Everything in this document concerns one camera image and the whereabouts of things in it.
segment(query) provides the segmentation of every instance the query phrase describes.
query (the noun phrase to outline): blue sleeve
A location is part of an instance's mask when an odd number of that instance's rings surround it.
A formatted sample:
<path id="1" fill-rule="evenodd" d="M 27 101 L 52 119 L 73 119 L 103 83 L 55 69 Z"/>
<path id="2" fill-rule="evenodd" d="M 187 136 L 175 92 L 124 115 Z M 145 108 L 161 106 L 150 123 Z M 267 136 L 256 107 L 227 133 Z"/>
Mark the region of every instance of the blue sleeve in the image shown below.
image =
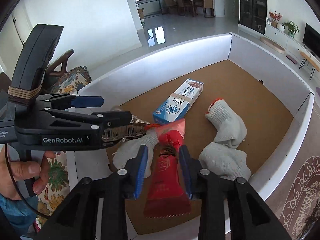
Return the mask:
<path id="1" fill-rule="evenodd" d="M 26 200 L 34 209 L 37 209 L 37 196 L 26 198 Z M 37 215 L 31 211 L 22 200 L 10 200 L 3 197 L 1 194 L 0 207 L 18 236 L 22 236 L 26 233 L 29 226 L 37 217 Z"/>

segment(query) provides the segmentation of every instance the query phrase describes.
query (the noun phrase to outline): white glove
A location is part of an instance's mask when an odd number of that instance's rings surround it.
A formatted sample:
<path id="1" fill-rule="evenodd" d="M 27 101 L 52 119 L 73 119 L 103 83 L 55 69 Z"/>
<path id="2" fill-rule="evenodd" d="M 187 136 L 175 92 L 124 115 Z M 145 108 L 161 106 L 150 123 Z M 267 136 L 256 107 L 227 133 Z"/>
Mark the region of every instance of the white glove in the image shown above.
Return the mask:
<path id="1" fill-rule="evenodd" d="M 204 169 L 214 172 L 223 179 L 235 180 L 243 177 L 248 180 L 251 171 L 245 163 L 247 155 L 243 151 L 228 148 L 218 143 L 210 143 L 199 156 Z"/>
<path id="2" fill-rule="evenodd" d="M 154 129 L 148 130 L 147 134 L 141 138 L 125 142 L 118 148 L 115 156 L 113 157 L 114 166 L 118 170 L 123 169 L 129 159 L 137 156 L 141 144 L 144 144 L 148 147 L 148 160 L 144 177 L 149 177 L 151 175 L 150 167 L 153 159 L 153 148 L 158 142 L 159 140 Z"/>
<path id="3" fill-rule="evenodd" d="M 205 117 L 217 129 L 217 135 L 213 140 L 216 143 L 236 149 L 247 135 L 247 128 L 241 117 L 223 99 L 209 106 Z"/>

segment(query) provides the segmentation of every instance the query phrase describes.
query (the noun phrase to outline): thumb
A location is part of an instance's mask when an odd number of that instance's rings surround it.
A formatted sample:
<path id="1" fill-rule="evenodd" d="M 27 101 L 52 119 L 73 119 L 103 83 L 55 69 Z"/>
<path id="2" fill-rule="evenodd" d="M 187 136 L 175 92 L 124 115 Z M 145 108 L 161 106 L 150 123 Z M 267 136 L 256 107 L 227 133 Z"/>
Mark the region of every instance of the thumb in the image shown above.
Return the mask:
<path id="1" fill-rule="evenodd" d="M 41 171 L 40 165 L 36 162 L 11 162 L 10 166 L 16 181 L 39 176 Z"/>

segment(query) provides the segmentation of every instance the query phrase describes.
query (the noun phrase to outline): white vase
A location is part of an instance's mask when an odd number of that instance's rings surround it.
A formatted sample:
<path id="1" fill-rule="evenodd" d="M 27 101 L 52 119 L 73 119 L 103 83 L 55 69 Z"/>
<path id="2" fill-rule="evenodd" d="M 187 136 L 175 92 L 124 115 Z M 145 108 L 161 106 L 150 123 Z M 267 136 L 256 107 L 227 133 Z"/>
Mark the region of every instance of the white vase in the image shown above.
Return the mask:
<path id="1" fill-rule="evenodd" d="M 277 24 L 277 29 L 281 32 L 284 32 L 284 26 L 281 23 Z"/>

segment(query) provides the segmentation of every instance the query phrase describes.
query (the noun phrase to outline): television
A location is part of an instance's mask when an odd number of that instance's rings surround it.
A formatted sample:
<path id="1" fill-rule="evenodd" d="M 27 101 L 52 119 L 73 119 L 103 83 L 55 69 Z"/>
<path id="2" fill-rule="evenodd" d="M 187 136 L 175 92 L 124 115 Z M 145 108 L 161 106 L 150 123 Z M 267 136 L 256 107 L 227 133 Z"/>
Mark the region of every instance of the television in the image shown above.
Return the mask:
<path id="1" fill-rule="evenodd" d="M 314 56 L 320 57 L 320 34 L 307 23 L 303 44 L 312 51 Z"/>

